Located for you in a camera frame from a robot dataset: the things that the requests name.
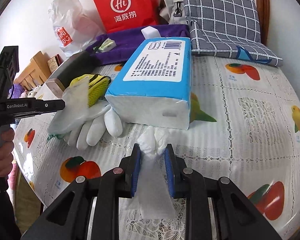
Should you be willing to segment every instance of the table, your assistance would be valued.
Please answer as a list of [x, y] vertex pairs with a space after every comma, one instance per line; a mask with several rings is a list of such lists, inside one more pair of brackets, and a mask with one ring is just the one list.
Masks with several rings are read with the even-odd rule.
[[[300, 131], [295, 132], [291, 117], [291, 108], [300, 108], [298, 97], [279, 68], [249, 62], [260, 76], [254, 80], [225, 67], [229, 63], [247, 64], [244, 61], [217, 57], [192, 60], [192, 99], [217, 122], [203, 122], [197, 117], [188, 130], [169, 129], [169, 143], [188, 167], [212, 179], [229, 177], [246, 196], [269, 184], [267, 196], [276, 198], [277, 194], [283, 201], [277, 214], [265, 212], [264, 216], [272, 219], [267, 218], [283, 239], [288, 239], [300, 228]], [[99, 72], [115, 77], [113, 66]], [[46, 85], [36, 97], [55, 99]], [[56, 138], [46, 143], [46, 129], [53, 115], [21, 120], [14, 140], [19, 167], [46, 206], [69, 184], [59, 174], [64, 160], [82, 156], [95, 161], [103, 174], [131, 154], [146, 127], [127, 124], [119, 138], [105, 132], [95, 147], [80, 152]], [[24, 136], [30, 129], [35, 130], [35, 137], [28, 148]], [[164, 172], [162, 160], [160, 165]], [[184, 239], [185, 201], [173, 201], [178, 214], [175, 220], [143, 220], [138, 210], [120, 209], [120, 238]]]

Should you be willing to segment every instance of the blue tissue package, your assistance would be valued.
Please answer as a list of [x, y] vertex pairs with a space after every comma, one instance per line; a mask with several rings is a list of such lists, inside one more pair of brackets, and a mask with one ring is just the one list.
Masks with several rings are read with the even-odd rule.
[[147, 39], [105, 96], [124, 122], [188, 129], [190, 80], [189, 38]]

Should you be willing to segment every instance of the white eraser sponge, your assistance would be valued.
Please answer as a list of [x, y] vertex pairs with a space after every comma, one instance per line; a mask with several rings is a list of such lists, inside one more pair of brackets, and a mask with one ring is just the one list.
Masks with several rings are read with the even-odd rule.
[[152, 39], [152, 38], [161, 38], [161, 35], [159, 33], [159, 31], [151, 26], [148, 26], [146, 28], [143, 28], [141, 30], [143, 36], [145, 37], [145, 39]]

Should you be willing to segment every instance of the purple towel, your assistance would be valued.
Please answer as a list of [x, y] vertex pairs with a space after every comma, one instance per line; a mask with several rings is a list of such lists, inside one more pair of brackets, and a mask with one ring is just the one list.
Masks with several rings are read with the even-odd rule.
[[13, 84], [13, 95], [11, 98], [19, 98], [25, 89], [20, 84]]
[[[127, 61], [145, 40], [141, 32], [141, 29], [145, 27], [146, 26], [100, 35], [94, 44], [86, 48], [86, 51], [96, 57], [99, 65]], [[153, 27], [159, 31], [161, 37], [190, 37], [188, 25], [155, 25]], [[94, 54], [93, 48], [99, 47], [107, 38], [115, 41], [117, 46], [111, 51]]]

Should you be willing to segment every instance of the orange fruit print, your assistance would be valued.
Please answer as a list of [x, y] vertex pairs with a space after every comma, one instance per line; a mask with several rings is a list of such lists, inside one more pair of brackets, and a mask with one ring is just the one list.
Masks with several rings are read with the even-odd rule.
[[35, 130], [32, 128], [26, 133], [24, 141], [28, 143], [28, 148], [30, 147], [35, 135]]
[[60, 177], [71, 183], [78, 176], [93, 179], [101, 177], [101, 171], [98, 164], [94, 161], [86, 161], [81, 156], [66, 159], [60, 167]]
[[123, 68], [122, 65], [117, 65], [117, 66], [115, 66], [114, 71], [119, 72], [120, 70], [122, 70], [122, 68]]
[[238, 63], [230, 63], [226, 65], [226, 69], [235, 74], [246, 73], [253, 80], [260, 80], [258, 70], [250, 65], [242, 65]]
[[273, 185], [263, 185], [248, 196], [261, 214], [269, 220], [278, 219], [284, 207], [284, 185], [277, 181]]

